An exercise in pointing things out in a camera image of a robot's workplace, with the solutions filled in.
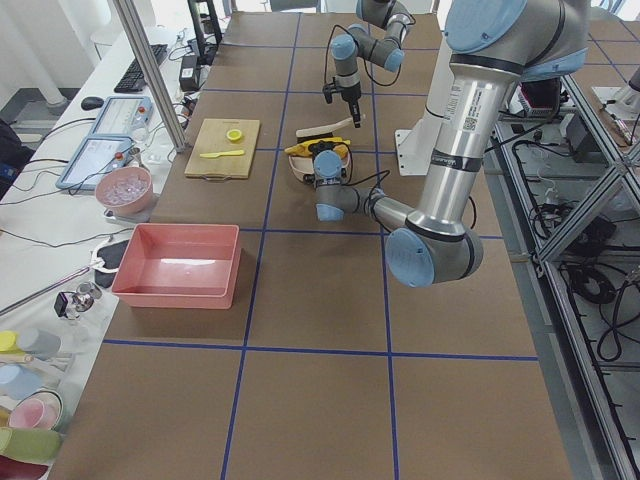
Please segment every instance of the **green cup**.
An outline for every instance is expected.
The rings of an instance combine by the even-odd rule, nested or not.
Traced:
[[[26,463],[47,463],[60,449],[58,432],[37,428],[0,427],[0,455]]]

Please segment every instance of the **black bag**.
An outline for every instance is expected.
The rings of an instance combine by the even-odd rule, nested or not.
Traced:
[[[0,119],[0,199],[33,156],[33,150],[20,142],[18,135]]]

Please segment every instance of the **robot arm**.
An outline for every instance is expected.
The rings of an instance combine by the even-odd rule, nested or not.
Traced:
[[[379,189],[336,188],[335,178],[327,178],[336,159],[327,152],[314,162],[319,214],[335,220],[339,211],[359,211],[393,230],[387,261],[409,286],[471,275],[482,243],[462,214],[505,95],[514,82],[582,66],[589,8],[589,0],[455,0],[444,33],[454,82],[418,206]]]
[[[406,37],[413,17],[407,9],[395,0],[359,0],[358,17],[386,31],[382,40],[370,36],[366,29],[356,23],[347,32],[331,42],[336,76],[322,91],[327,103],[332,103],[333,95],[339,93],[349,105],[349,112],[356,128],[360,128],[360,106],[362,94],[358,57],[372,62],[390,72],[397,72],[404,60],[402,42]]]

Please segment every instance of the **yellow lid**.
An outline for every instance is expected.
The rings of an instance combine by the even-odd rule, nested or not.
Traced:
[[[18,340],[18,334],[11,330],[3,330],[0,332],[0,352],[13,352],[18,350],[16,341]]]
[[[227,131],[227,139],[231,140],[232,142],[237,142],[242,138],[242,130],[238,129],[238,128],[232,128],[231,130]]]

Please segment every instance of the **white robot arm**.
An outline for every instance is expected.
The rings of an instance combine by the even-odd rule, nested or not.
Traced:
[[[359,12],[372,3],[396,4],[360,0]],[[514,82],[560,77],[583,65],[589,8],[589,0],[454,0],[444,31],[454,82],[419,204],[342,185],[340,158],[325,151],[314,159],[318,218],[340,220],[348,211],[382,223],[392,231],[389,267],[406,285],[475,272],[482,243],[462,214],[505,95]]]

